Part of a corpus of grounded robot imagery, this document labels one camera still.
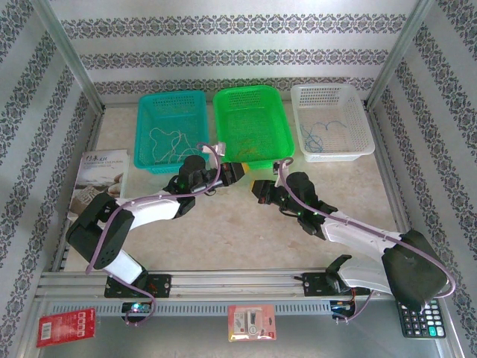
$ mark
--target teal basket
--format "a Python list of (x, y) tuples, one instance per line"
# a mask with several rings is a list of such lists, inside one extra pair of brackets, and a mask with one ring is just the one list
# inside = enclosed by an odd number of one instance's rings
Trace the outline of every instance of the teal basket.
[(213, 99), (217, 137), (227, 145), (224, 162), (267, 169), (294, 153), (282, 99), (270, 86), (223, 89)]
[(145, 95), (139, 99), (134, 165), (153, 174), (177, 172), (188, 155), (209, 142), (206, 96), (202, 91)]

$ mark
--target calculator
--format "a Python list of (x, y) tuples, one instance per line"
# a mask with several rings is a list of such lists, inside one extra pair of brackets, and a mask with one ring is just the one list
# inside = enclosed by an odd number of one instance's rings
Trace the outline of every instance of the calculator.
[(409, 310), (397, 302), (402, 334), (406, 338), (439, 339), (446, 338), (442, 311), (437, 300), (424, 306), (421, 312)]

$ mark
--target wall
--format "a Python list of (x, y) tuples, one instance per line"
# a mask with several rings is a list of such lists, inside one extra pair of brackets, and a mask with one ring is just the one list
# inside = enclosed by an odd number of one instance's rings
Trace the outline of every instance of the wall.
[(0, 357), (11, 357), (97, 116), (30, 2), (0, 0), (0, 24)]
[(447, 299), (477, 357), (477, 2), (436, 1), (374, 115), (413, 226), (458, 282)]
[(51, 5), (106, 103), (151, 92), (340, 82), (362, 98), (416, 0), (64, 0)]

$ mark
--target plastic basket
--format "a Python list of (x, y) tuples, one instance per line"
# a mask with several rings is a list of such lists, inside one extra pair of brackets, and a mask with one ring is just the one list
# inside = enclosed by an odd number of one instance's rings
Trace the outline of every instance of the plastic basket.
[(355, 87), (300, 84), (291, 88), (300, 150), (307, 162), (355, 160), (374, 141)]
[(290, 127), (273, 87), (223, 89), (213, 104), (218, 140), (227, 145), (224, 161), (266, 169), (275, 160), (293, 155)]
[(190, 149), (198, 142), (209, 142), (204, 92), (157, 93), (139, 99), (134, 148), (137, 168), (153, 174), (177, 172), (188, 155), (200, 154)]

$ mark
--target book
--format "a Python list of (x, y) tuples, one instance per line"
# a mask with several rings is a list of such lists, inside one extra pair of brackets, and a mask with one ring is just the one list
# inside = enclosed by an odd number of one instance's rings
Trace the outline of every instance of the book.
[(127, 149), (86, 151), (76, 177), (68, 219), (74, 221), (101, 192), (123, 198), (130, 156)]

